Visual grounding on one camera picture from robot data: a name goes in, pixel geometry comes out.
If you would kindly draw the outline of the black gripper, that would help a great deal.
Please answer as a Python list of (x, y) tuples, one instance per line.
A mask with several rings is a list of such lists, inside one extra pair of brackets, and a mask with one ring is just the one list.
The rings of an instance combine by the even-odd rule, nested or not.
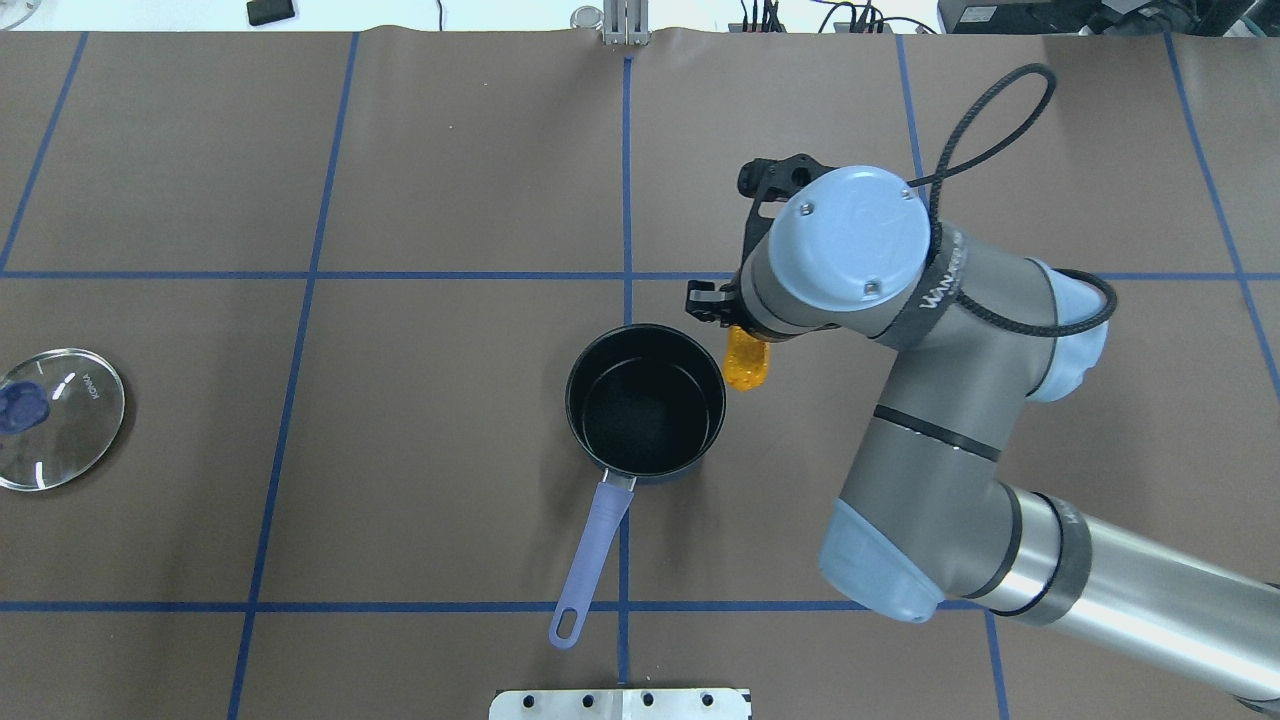
[(762, 324), (751, 314), (742, 290), (742, 270), (721, 283), (690, 281), (686, 288), (687, 314), (703, 323), (722, 328), (736, 325), (741, 331), (759, 331)]

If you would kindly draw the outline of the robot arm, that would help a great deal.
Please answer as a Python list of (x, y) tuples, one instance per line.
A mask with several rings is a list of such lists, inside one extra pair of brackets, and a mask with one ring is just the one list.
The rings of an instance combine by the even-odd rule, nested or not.
[(765, 342), (847, 329), (896, 354), (820, 547), (836, 591), (905, 623), (969, 600), (1277, 716), (1276, 587), (997, 478), (1024, 407), (1097, 364), (1102, 288), (936, 225), (934, 202), (876, 167), (756, 159), (737, 188), (754, 204), (740, 268), (691, 282), (687, 313)]

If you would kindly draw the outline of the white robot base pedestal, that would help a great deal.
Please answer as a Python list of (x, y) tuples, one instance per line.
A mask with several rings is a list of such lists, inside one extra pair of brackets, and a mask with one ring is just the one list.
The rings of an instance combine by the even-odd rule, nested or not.
[(599, 688), (503, 691), (489, 719), (754, 719), (748, 689)]

